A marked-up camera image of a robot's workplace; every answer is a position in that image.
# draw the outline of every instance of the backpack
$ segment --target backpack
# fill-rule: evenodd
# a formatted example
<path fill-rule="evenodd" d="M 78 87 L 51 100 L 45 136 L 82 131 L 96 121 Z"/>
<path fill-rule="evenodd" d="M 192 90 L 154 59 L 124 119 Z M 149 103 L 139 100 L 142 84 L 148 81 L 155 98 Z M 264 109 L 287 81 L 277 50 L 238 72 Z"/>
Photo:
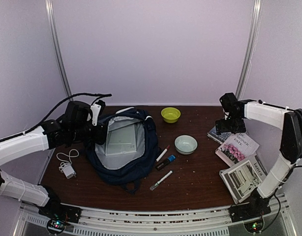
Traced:
<path fill-rule="evenodd" d="M 120 110 L 113 115 L 101 116 L 98 124 L 105 127 L 106 142 L 96 144 L 93 140 L 85 142 L 86 157 L 95 168 L 100 178 L 107 184 L 120 185 L 127 192 L 134 194 L 140 187 L 140 179 L 152 170 L 160 154 L 155 123 L 148 112 L 133 107 Z M 116 129 L 134 127 L 136 152 L 106 155 L 109 134 Z M 129 190 L 127 184 L 133 182 Z"/>

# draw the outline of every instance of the yellow-green bowl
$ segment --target yellow-green bowl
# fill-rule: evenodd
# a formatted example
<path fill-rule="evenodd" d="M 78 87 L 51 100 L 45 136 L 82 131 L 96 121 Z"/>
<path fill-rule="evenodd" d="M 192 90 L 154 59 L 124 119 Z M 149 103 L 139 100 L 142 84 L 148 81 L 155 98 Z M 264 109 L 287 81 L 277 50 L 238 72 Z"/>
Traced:
<path fill-rule="evenodd" d="M 166 107 L 161 111 L 162 118 L 167 123 L 175 123 L 179 120 L 181 112 L 174 107 Z"/>

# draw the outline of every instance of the pink flower picture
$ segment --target pink flower picture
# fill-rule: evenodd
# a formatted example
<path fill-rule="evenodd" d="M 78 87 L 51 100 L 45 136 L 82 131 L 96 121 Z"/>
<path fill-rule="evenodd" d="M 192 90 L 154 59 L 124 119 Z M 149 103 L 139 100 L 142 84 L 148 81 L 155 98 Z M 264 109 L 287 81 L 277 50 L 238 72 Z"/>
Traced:
<path fill-rule="evenodd" d="M 231 160 L 234 164 L 245 159 L 245 156 L 232 144 L 224 145 L 221 151 Z"/>

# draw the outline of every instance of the wooden table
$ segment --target wooden table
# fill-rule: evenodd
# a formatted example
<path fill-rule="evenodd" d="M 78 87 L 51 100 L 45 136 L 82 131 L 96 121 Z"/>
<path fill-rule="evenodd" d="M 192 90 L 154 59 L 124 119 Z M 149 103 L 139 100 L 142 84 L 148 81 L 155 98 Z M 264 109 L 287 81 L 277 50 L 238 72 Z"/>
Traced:
<path fill-rule="evenodd" d="M 121 108 L 107 107 L 104 113 Z M 73 159 L 77 176 L 66 179 L 58 170 L 60 161 L 56 159 L 56 153 L 68 153 L 71 148 L 82 149 L 82 145 L 57 148 L 41 184 L 52 187 L 63 203 L 83 207 L 162 211 L 231 205 L 231 195 L 219 176 L 219 171 L 227 169 L 228 166 L 214 153 L 219 144 L 207 137 L 207 132 L 214 126 L 215 120 L 222 118 L 222 108 L 177 107 L 181 111 L 181 117 L 174 124 L 162 120 L 161 106 L 139 108 L 148 110 L 152 115 L 156 123 L 159 146 L 165 148 L 171 145 L 164 157 L 174 154 L 176 160 L 161 171 L 154 168 L 149 176 L 141 181 L 141 187 L 135 195 L 128 194 L 119 186 L 105 184 L 84 155 Z M 192 155 L 183 156 L 175 150 L 174 140 L 182 134 L 191 135 L 198 142 L 198 148 Z M 154 191 L 150 191 L 150 186 L 170 170 L 173 170 L 173 174 Z"/>

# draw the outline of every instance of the white bowl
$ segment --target white bowl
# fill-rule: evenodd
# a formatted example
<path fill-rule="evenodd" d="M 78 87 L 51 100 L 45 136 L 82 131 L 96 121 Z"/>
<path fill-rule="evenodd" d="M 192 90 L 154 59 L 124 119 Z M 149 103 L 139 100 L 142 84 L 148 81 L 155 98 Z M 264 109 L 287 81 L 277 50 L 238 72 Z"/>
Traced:
<path fill-rule="evenodd" d="M 189 135 L 181 135 L 175 139 L 175 148 L 183 155 L 192 154 L 196 150 L 197 146 L 197 141 Z"/>

